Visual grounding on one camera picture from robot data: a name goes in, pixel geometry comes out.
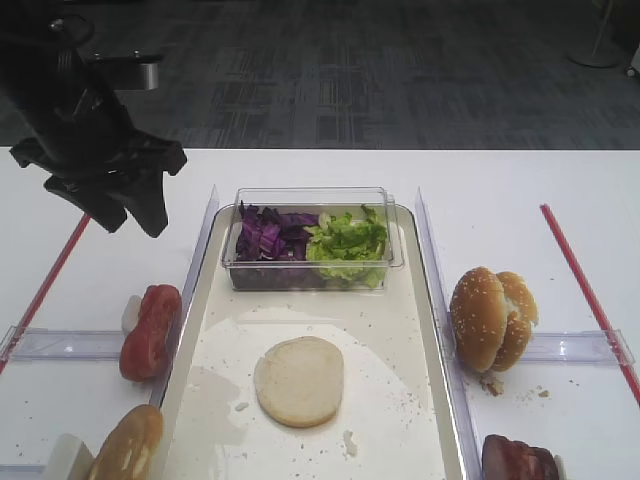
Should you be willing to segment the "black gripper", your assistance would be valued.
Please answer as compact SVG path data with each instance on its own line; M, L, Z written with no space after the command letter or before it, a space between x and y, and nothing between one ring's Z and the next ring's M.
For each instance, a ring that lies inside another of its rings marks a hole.
M72 49L9 48L8 98L32 132L10 153L22 168L36 165L57 176L44 188L109 233L126 221L124 207L100 189L68 186L61 179L142 172L123 188L122 203L157 238L168 225L163 173L176 175L186 155L179 142L137 129L118 90L88 59Z

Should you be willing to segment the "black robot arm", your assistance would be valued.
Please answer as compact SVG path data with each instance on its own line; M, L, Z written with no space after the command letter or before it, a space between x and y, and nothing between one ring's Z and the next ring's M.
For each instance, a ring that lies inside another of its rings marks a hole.
M77 49L63 17L1 9L1 89L33 135L10 153L49 175L45 189L110 233L133 217L150 237L168 225L163 178L185 166L181 144L137 129L114 89Z

